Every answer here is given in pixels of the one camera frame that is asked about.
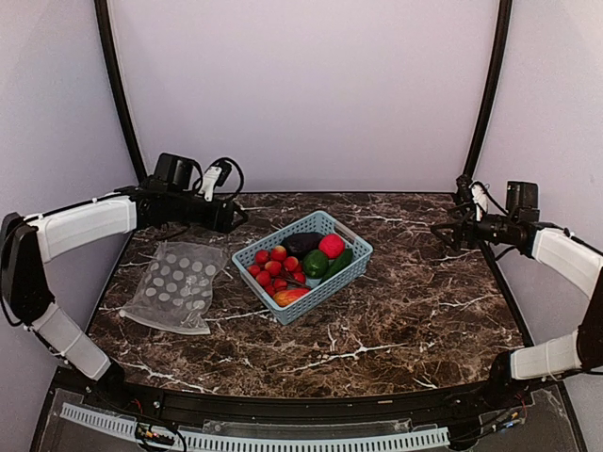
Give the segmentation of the light blue plastic basket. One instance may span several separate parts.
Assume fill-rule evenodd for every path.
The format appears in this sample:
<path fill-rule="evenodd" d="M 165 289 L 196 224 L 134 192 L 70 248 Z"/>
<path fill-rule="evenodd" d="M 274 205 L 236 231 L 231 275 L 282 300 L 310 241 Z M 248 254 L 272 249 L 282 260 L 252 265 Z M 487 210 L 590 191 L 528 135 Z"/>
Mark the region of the light blue plastic basket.
<path fill-rule="evenodd" d="M 316 211 L 250 246 L 232 261 L 243 281 L 288 325 L 366 272 L 373 248 Z"/>

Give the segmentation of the orange red toy mango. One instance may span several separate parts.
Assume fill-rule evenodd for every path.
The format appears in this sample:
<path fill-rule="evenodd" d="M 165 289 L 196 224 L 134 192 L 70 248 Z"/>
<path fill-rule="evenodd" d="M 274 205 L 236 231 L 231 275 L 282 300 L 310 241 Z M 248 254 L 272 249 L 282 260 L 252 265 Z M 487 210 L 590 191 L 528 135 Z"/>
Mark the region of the orange red toy mango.
<path fill-rule="evenodd" d="M 286 307 L 309 292 L 307 288 L 286 289 L 276 292 L 273 300 L 279 307 Z"/>

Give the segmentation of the polka dot zip bag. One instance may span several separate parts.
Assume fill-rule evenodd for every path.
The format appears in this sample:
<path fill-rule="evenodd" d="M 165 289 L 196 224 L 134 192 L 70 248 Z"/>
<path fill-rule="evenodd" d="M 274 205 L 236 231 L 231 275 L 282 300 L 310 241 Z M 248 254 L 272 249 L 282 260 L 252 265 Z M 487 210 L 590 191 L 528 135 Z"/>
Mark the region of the polka dot zip bag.
<path fill-rule="evenodd" d="M 212 283 L 226 262 L 218 248 L 162 242 L 119 315 L 160 331 L 208 335 L 204 316 L 213 300 Z"/>

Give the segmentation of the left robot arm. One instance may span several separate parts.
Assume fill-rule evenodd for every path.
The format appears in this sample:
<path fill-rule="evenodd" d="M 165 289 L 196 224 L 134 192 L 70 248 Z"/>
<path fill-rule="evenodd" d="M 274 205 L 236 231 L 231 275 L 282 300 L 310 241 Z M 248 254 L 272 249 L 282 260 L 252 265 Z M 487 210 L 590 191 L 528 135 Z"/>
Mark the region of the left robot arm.
<path fill-rule="evenodd" d="M 98 240 L 168 223 L 196 224 L 228 234 L 248 216 L 237 194 L 215 196 L 239 164 L 224 156 L 208 169 L 190 158 L 163 153 L 153 174 L 136 186 L 118 188 L 47 213 L 10 213 L 1 225 L 1 309 L 13 328 L 25 327 L 88 380 L 113 411 L 133 402 L 122 368 L 110 359 L 56 302 L 45 264 Z"/>

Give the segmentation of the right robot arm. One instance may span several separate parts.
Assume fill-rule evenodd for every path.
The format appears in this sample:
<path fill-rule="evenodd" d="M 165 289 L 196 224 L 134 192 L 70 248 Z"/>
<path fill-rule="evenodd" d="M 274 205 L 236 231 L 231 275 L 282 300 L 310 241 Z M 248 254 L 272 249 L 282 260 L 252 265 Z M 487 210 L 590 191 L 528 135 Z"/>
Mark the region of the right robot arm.
<path fill-rule="evenodd" d="M 602 372 L 602 253 L 569 229 L 540 220 L 538 186 L 510 181 L 506 200 L 489 212 L 494 198 L 480 181 L 457 180 L 458 205 L 450 222 L 435 224 L 432 233 L 454 250 L 488 242 L 516 250 L 555 270 L 589 300 L 579 326 L 541 345 L 499 353 L 482 385 L 481 401 L 491 408 L 510 406 L 532 386 L 579 373 Z"/>

